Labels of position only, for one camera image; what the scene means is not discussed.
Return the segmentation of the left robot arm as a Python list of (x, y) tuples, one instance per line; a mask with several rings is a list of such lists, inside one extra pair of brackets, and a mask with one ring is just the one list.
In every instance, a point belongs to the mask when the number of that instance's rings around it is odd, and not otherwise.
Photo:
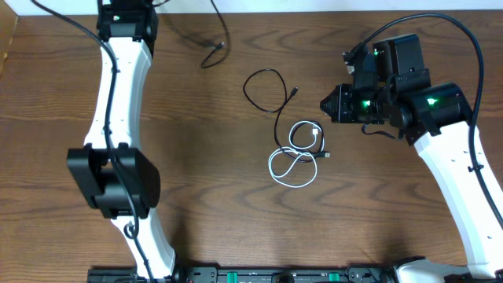
[(158, 17), (150, 1), (99, 2), (101, 83), (83, 147), (67, 166), (88, 205), (120, 230), (137, 263), (134, 280), (178, 282), (176, 254), (158, 211), (160, 173), (141, 152), (139, 119)]

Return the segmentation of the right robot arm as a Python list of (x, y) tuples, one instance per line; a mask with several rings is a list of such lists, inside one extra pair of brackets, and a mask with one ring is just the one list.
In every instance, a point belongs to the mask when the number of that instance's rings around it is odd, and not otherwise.
[(403, 35), (343, 53), (353, 77), (320, 103), (334, 123), (389, 123), (427, 164), (456, 223), (466, 266), (419, 256), (396, 263), (384, 282), (500, 282), (502, 189), (484, 154), (474, 112), (459, 86), (433, 86), (420, 40)]

